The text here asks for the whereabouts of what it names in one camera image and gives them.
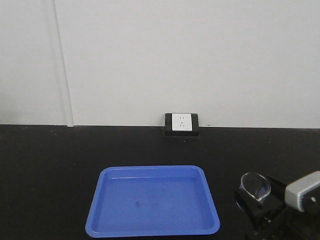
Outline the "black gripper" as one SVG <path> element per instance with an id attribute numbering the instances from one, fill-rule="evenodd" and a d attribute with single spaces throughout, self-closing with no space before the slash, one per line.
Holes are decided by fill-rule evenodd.
<path id="1" fill-rule="evenodd" d="M 285 199 L 287 185 L 267 176 L 271 194 L 264 203 L 256 201 L 245 190 L 236 189 L 234 199 L 244 211 L 253 230 L 246 233 L 247 240 L 318 240 L 320 238 L 320 193 L 303 197 L 304 212 L 295 210 L 279 201 Z"/>

